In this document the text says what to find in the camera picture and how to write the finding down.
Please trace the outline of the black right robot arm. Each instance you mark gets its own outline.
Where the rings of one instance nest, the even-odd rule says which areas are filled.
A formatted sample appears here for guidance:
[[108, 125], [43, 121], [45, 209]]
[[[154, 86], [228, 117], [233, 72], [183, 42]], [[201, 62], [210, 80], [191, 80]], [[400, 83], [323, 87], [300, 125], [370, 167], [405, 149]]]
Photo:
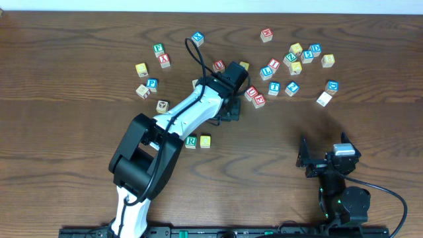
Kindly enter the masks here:
[[370, 193], [364, 188], [346, 186], [344, 178], [356, 169], [361, 156], [345, 133], [322, 159], [312, 158], [305, 137], [301, 137], [296, 166], [305, 168], [307, 178], [318, 178], [320, 207], [332, 226], [353, 227], [368, 220]]

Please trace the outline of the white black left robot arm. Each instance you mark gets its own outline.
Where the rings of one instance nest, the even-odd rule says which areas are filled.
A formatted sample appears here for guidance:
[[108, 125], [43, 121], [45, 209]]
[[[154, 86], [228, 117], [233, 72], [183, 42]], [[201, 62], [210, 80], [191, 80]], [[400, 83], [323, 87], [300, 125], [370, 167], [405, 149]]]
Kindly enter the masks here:
[[221, 73], [202, 77], [193, 92], [164, 114], [137, 115], [128, 126], [108, 170], [114, 175], [118, 208], [109, 237], [141, 237], [151, 201], [168, 183], [185, 139], [219, 112], [229, 111], [247, 70], [231, 62]]

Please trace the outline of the green R block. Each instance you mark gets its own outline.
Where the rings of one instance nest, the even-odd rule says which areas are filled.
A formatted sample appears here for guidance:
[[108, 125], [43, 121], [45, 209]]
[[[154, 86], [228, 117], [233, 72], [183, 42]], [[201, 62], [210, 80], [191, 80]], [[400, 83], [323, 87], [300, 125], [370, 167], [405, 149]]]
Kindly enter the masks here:
[[185, 144], [184, 145], [188, 149], [196, 149], [197, 137], [196, 136], [188, 136], [185, 139]]

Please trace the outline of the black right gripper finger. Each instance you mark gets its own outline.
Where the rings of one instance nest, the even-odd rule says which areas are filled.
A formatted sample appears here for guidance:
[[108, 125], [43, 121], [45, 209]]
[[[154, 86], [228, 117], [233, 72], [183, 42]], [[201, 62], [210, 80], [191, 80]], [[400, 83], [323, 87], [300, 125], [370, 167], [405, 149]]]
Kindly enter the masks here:
[[355, 149], [353, 143], [350, 141], [345, 132], [341, 133], [340, 139], [343, 149]]
[[309, 148], [304, 136], [301, 136], [300, 145], [299, 145], [299, 153], [296, 160], [296, 167], [306, 167], [310, 164], [311, 156], [309, 153]]

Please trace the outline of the yellow O block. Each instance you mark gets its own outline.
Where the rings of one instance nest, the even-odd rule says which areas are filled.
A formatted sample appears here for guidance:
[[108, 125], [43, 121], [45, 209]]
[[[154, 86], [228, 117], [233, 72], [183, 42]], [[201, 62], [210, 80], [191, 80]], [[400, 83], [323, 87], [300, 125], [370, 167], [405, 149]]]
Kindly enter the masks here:
[[200, 136], [200, 147], [201, 148], [210, 148], [211, 147], [211, 136], [201, 135]]

